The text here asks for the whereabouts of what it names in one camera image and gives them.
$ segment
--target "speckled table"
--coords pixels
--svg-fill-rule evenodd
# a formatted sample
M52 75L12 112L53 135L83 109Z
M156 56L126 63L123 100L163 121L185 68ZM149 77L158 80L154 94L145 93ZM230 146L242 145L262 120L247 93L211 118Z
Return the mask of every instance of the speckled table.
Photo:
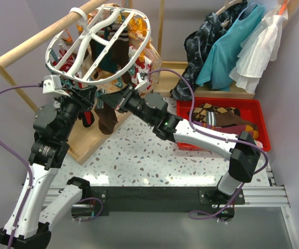
M165 99L176 113L176 102ZM264 164L261 157L257 168ZM162 141L151 127L130 116L83 165L69 155L52 186L64 186L73 176L94 186L215 186L229 162L206 151L181 151ZM246 186L269 186L266 171Z

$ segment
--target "wooden frame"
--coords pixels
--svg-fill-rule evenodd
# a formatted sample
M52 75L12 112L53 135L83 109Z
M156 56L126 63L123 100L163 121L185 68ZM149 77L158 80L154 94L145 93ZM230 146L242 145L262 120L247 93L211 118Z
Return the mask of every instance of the wooden frame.
M124 0L128 3L129 7L133 7L132 0ZM90 0L80 8L86 13L90 13L102 4L107 2L107 0ZM288 3L288 13L289 17L295 13L299 6L299 0L290 0ZM159 13L159 41L158 41L158 52L161 53L162 47L162 34L164 28L164 10L165 0L160 1L160 13ZM11 85L16 86L16 81L12 76L6 71L6 68L26 54L30 53L46 41L52 39L56 34L65 30L67 27L75 23L80 19L80 16L74 12L63 17L56 23L37 33L30 39L24 41L22 44L18 45L16 48L11 49L9 52L0 56L0 75ZM187 66L186 62L163 62L162 67L174 69L182 73ZM170 89L172 89L178 81L175 75L162 72L160 76L161 84L158 84L155 91L161 93L163 96L170 96ZM37 110L37 106L31 100L31 98L21 89L16 90L18 95L24 99L24 101L33 110ZM195 96L199 97L217 97L217 98L241 98L241 99L251 99L253 94L246 93L244 90L237 88L232 85L230 92L221 91L209 91L206 88L198 88L195 92ZM119 114L117 113L118 124L115 128L118 128L129 116L130 114ZM95 122L92 127L84 128L81 122L76 122L74 129L69 138L69 154L80 164L83 164L92 154L98 149L102 143L109 137L109 135L104 135L100 132L98 128L98 122Z

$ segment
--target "red plastic bin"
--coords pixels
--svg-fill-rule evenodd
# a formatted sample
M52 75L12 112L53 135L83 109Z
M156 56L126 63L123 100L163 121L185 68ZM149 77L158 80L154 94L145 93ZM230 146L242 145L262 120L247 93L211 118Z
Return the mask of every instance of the red plastic bin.
M270 151L270 142L265 126L263 112L258 100L243 99L221 99L221 98L195 98L195 107L209 103L219 107L235 107L240 110L241 118L248 120L258 126L258 141L263 143L263 150ZM191 108L191 101L177 101L176 112L178 116L188 119L188 112ZM203 150L197 146L177 143L180 150Z

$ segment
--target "gray floor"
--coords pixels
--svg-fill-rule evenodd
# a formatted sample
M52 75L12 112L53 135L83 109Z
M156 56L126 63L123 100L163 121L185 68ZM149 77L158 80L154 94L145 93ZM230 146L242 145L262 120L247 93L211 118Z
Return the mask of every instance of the gray floor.
M280 208L236 210L233 221L192 220L177 213L111 213L79 224L65 217L49 249L292 248Z

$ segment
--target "wooden rod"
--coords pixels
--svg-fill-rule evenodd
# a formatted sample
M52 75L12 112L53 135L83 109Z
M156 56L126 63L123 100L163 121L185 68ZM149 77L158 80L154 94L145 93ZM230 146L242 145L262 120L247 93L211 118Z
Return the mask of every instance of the wooden rod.
M107 2L107 0L90 0L80 7L86 14L95 10L102 4ZM30 39L24 41L22 44L18 45L16 48L10 50L6 54L0 57L0 66L7 68L9 65L15 63L20 58L24 57L29 52L33 51L41 44L45 43L53 36L59 32L65 30L67 27L75 23L80 19L80 15L77 13L70 13L67 16L63 17L59 21L55 22L51 26L45 28L41 32L32 36Z
M162 33L164 30L165 0L160 2L158 53L161 55Z
M11 85L16 86L16 81L9 75L9 73L5 70L4 67L0 64L0 74L2 77ZM37 106L35 103L31 100L31 98L22 90L22 89L15 89L15 91L22 97L23 100L30 106L30 108L36 112Z

